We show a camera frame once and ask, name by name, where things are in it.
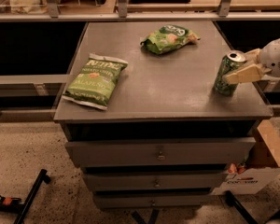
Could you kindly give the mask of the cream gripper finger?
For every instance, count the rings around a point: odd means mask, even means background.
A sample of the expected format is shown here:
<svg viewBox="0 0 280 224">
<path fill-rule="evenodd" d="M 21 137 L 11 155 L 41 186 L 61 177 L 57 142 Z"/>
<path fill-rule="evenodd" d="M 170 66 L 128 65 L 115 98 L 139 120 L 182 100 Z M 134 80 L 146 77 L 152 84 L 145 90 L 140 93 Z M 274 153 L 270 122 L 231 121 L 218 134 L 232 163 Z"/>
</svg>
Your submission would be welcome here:
<svg viewBox="0 0 280 224">
<path fill-rule="evenodd" d="M 270 72 L 271 69 L 264 67 L 262 64 L 250 64 L 224 75 L 223 80 L 228 84 L 255 82 L 261 80 Z"/>
<path fill-rule="evenodd" d="M 259 53 L 260 49 L 252 49 L 245 53 L 247 64 L 257 64 L 259 63 Z"/>
</svg>

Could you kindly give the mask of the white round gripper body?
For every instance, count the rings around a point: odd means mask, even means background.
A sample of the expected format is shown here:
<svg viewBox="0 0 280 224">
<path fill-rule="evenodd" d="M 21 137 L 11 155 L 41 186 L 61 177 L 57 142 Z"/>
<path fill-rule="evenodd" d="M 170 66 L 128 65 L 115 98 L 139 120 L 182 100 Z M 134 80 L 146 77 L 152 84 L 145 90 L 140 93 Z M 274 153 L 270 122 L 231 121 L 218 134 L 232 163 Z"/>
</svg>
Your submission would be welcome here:
<svg viewBox="0 0 280 224">
<path fill-rule="evenodd" d="M 260 51 L 259 61 L 268 70 L 268 76 L 280 77 L 280 38 L 271 41 Z"/>
</svg>

